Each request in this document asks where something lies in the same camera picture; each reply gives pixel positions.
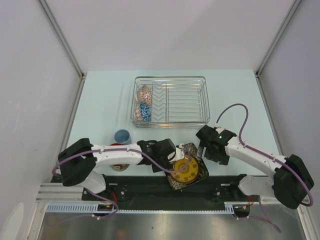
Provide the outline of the yellow round plate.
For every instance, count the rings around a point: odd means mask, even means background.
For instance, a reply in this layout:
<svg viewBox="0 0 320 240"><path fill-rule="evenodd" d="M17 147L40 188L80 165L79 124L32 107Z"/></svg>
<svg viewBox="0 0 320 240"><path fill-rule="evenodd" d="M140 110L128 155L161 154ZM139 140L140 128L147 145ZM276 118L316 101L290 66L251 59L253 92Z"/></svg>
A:
<svg viewBox="0 0 320 240"><path fill-rule="evenodd" d="M200 167L198 161L189 155L185 155L185 158L176 161L173 165L174 173L170 175L179 183L190 184L196 180L200 173Z"/></svg>

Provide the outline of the blue patterned bowl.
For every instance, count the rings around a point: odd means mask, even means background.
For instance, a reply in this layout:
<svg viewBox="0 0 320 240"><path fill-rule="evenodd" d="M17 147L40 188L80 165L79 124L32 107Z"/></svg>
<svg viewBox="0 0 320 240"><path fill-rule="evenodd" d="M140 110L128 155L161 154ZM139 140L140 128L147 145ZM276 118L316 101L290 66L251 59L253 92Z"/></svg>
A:
<svg viewBox="0 0 320 240"><path fill-rule="evenodd" d="M139 103L134 110L135 119L139 122L151 121L151 109L145 102Z"/></svg>

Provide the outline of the red brown patterned bowl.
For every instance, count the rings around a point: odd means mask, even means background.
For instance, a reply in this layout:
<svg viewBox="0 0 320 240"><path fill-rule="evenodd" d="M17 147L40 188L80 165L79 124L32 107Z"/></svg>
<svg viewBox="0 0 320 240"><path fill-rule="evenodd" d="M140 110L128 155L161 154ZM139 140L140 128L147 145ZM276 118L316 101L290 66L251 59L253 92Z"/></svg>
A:
<svg viewBox="0 0 320 240"><path fill-rule="evenodd" d="M135 97L139 103L145 103L148 106L152 104L152 92L147 85L143 85L142 87L140 87L137 90Z"/></svg>

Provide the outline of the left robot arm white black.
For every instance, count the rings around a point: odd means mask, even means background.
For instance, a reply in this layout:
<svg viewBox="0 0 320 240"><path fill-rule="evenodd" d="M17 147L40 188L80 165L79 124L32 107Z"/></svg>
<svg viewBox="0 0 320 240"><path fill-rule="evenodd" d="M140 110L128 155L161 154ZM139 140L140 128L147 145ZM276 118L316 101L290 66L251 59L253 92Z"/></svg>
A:
<svg viewBox="0 0 320 240"><path fill-rule="evenodd" d="M82 186L98 199L105 200L111 188L96 169L111 165L151 165L154 173L168 173L173 163L184 157L183 150L169 138L109 146L92 144L88 138L81 138L59 153L55 169L59 168L65 187Z"/></svg>

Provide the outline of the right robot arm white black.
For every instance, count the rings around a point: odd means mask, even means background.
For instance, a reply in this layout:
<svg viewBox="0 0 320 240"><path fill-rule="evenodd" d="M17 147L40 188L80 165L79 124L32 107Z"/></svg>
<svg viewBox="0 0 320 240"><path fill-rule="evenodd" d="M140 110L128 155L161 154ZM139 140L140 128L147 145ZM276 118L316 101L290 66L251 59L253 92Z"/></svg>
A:
<svg viewBox="0 0 320 240"><path fill-rule="evenodd" d="M263 172L269 179L241 174L230 188L231 196L242 201L256 195L276 198L290 209L297 209L303 203L314 181L303 160L291 156L267 154L240 140L234 132L222 127L203 126L197 133L203 157L220 165L228 165L235 158Z"/></svg>

